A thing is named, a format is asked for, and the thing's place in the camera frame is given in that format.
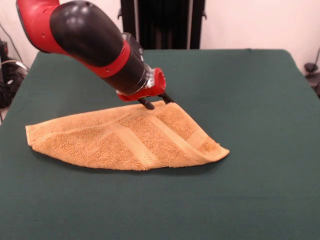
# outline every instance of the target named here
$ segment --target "white wall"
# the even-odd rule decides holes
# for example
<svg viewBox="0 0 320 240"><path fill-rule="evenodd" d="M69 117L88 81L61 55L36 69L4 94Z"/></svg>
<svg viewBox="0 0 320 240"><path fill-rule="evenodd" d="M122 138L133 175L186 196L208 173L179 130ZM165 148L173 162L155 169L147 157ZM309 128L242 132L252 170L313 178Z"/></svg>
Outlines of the white wall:
<svg viewBox="0 0 320 240"><path fill-rule="evenodd" d="M122 31L121 18L117 20L120 0L91 2L104 10ZM30 66L38 51L23 32L15 3L16 0L0 0L0 23ZM205 8L202 49L285 49L303 70L306 62L314 61L320 47L320 0L206 0ZM1 30L0 37L8 40ZM12 48L10 52L17 57Z"/></svg>

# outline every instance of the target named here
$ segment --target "black cable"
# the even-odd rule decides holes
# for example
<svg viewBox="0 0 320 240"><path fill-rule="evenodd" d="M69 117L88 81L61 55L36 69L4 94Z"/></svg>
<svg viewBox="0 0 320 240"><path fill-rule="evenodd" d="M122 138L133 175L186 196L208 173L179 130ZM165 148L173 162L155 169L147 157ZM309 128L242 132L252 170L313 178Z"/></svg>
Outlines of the black cable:
<svg viewBox="0 0 320 240"><path fill-rule="evenodd" d="M7 35L7 37L10 39L10 42L12 43L12 46L13 46L16 54L18 55L19 60L20 60L21 62L23 62L23 61L22 61L22 58L21 58L21 56L20 56L20 53L18 52L18 50L17 50L17 48L16 48L16 46L15 46L15 44L14 44L14 41L12 40L11 36L7 33L7 31L4 29L4 27L3 27L2 24L1 24L1 22L0 22L0 28L1 28L2 31L5 33L5 35Z"/></svg>
<svg viewBox="0 0 320 240"><path fill-rule="evenodd" d="M317 62L319 60L319 55L320 55L320 47L319 47L319 50L318 50L318 54L316 55L316 59L314 61L314 66L313 66L312 72L314 72L316 70Z"/></svg>

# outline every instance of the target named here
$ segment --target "folded towel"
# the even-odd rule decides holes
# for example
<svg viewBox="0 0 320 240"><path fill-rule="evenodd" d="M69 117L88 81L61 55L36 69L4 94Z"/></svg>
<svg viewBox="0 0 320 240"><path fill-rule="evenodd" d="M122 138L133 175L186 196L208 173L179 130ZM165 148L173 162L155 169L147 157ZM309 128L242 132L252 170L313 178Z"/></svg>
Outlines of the folded towel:
<svg viewBox="0 0 320 240"><path fill-rule="evenodd" d="M55 118L26 129L36 152L87 168L145 171L221 160L229 150L176 103L153 102Z"/></svg>

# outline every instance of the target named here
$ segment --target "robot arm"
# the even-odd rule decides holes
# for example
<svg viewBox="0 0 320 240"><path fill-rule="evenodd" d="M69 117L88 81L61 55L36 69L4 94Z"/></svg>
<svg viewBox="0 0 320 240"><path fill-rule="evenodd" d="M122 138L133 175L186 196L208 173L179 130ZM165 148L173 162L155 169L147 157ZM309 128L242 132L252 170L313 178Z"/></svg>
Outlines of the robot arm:
<svg viewBox="0 0 320 240"><path fill-rule="evenodd" d="M162 97L166 80L160 68L144 63L143 48L129 33L121 33L96 5L73 0L17 0L16 7L31 44L45 53L70 56L81 62L116 89L123 101L138 100L146 108L154 106L145 98Z"/></svg>

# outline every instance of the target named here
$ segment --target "green table surface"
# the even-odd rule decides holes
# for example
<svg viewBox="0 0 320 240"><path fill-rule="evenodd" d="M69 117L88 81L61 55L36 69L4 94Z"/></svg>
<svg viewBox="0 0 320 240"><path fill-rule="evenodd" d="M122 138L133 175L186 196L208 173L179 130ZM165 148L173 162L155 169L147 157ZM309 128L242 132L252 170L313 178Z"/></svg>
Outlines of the green table surface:
<svg viewBox="0 0 320 240"><path fill-rule="evenodd" d="M32 151L25 125L125 105L80 63L39 53L0 127L0 239L320 239L320 101L291 55L147 50L144 58L230 155L135 172Z"/></svg>

